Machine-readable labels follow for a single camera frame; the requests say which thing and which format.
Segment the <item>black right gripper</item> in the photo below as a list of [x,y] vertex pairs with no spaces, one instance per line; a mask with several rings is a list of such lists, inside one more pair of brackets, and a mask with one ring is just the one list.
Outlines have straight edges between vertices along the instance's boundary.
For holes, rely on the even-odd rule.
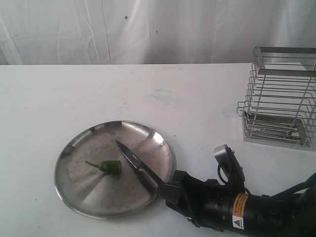
[[158,185],[157,195],[166,206],[183,215],[196,227],[232,227],[235,190],[216,179],[201,181],[176,170],[172,182]]

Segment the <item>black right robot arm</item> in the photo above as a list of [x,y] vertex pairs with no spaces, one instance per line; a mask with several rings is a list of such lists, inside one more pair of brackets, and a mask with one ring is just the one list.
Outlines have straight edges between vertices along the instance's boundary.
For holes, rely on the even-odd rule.
[[311,237],[316,232],[316,176],[274,196],[256,196],[244,185],[243,172],[227,181],[201,181],[177,170],[158,186],[166,205],[196,227],[247,237]]

